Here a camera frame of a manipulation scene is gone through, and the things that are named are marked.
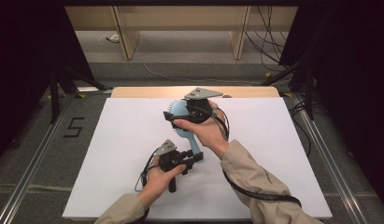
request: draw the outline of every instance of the white table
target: white table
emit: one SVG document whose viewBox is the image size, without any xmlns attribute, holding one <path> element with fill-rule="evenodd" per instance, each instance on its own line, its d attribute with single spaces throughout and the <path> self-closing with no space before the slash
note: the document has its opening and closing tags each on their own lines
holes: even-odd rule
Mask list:
<svg viewBox="0 0 384 224">
<path fill-rule="evenodd" d="M 63 217 L 100 217 L 123 193 L 133 193 L 151 152 L 166 139 L 180 151 L 190 149 L 189 141 L 164 119 L 163 111 L 177 99 L 107 99 Z M 332 217 L 282 98 L 211 100 L 229 118 L 230 140 L 239 140 L 261 166 L 287 184 L 307 214 Z M 166 192 L 155 202 L 148 219 L 250 218 L 226 182 L 219 159 L 208 148 L 200 148 L 205 161 L 177 177 L 177 192 Z"/>
</svg>

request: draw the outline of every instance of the beige sleeve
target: beige sleeve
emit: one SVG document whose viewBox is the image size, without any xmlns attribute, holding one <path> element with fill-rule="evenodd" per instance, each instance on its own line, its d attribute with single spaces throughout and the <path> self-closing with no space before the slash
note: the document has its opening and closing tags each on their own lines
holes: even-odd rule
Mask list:
<svg viewBox="0 0 384 224">
<path fill-rule="evenodd" d="M 136 194 L 123 194 L 94 224 L 130 223 L 145 214 L 145 208 Z"/>
<path fill-rule="evenodd" d="M 222 169 L 239 187 L 265 194 L 291 195 L 288 187 L 264 170 L 236 140 L 227 147 L 220 162 Z M 253 223 L 321 223 L 307 215 L 296 203 L 267 202 L 253 199 L 235 190 L 240 201 L 249 207 Z"/>
</svg>

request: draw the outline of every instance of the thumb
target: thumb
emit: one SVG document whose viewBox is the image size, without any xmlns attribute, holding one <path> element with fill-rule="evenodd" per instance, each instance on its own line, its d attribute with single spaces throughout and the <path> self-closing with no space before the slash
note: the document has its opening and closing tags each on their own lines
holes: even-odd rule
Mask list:
<svg viewBox="0 0 384 224">
<path fill-rule="evenodd" d="M 181 174 L 186 169 L 185 164 L 181 164 L 174 169 L 166 172 L 166 174 L 172 179 L 174 176 Z"/>
<path fill-rule="evenodd" d="M 181 129 L 193 131 L 195 124 L 185 119 L 175 119 L 174 124 Z"/>
</svg>

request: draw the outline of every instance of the metal rail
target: metal rail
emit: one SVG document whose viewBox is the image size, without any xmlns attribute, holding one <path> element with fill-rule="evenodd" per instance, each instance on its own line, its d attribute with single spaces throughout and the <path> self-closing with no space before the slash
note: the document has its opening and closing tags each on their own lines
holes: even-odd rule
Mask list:
<svg viewBox="0 0 384 224">
<path fill-rule="evenodd" d="M 302 102 L 302 99 L 299 94 L 295 94 L 295 98 L 293 99 L 297 104 Z M 310 120 L 305 111 L 301 111 L 301 114 L 307 127 L 307 130 L 317 147 L 322 161 L 326 166 L 326 170 L 328 171 L 332 181 L 334 181 L 334 186 L 336 187 L 340 198 L 346 206 L 346 209 L 352 222 L 356 224 L 367 224 L 366 218 L 358 203 L 358 200 L 352 193 L 352 190 L 348 186 L 346 179 L 343 177 L 339 168 L 337 167 L 334 158 L 329 148 L 323 141 L 323 138 L 320 135 L 320 131 L 318 130 L 314 120 Z"/>
<path fill-rule="evenodd" d="M 31 162 L 23 173 L 21 180 L 3 207 L 3 210 L 0 214 L 0 224 L 11 223 L 12 219 L 15 217 L 17 210 L 20 207 L 26 194 L 26 191 L 28 190 L 28 187 L 32 183 L 32 180 L 34 179 L 41 162 L 44 160 L 47 151 L 50 149 L 51 142 L 57 133 L 58 127 L 62 123 L 62 117 L 74 97 L 74 95 L 65 96 L 63 103 L 64 107 L 61 110 L 60 115 L 55 120 L 55 122 L 50 124 L 45 136 L 43 137 L 43 140 L 36 150 L 34 157 L 31 159 Z"/>
</svg>

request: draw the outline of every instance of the hand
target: hand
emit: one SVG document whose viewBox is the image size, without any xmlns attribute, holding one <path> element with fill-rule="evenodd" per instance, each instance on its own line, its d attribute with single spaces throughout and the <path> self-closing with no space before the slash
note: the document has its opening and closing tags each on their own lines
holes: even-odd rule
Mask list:
<svg viewBox="0 0 384 224">
<path fill-rule="evenodd" d="M 154 157 L 153 163 L 159 164 L 159 157 Z M 160 167 L 151 168 L 148 172 L 148 182 L 138 194 L 145 210 L 148 209 L 167 189 L 169 181 L 176 175 L 181 174 L 186 168 L 185 164 L 164 172 Z"/>
<path fill-rule="evenodd" d="M 209 105 L 212 108 L 218 108 L 218 105 L 211 101 L 209 101 Z M 218 118 L 225 122 L 224 115 L 219 110 Z M 219 126 L 213 118 L 209 118 L 201 124 L 191 123 L 185 119 L 176 119 L 174 123 L 181 129 L 193 132 L 204 147 L 210 148 L 220 160 L 223 158 L 229 143 L 221 135 L 220 128 L 223 129 L 223 127 Z"/>
</svg>

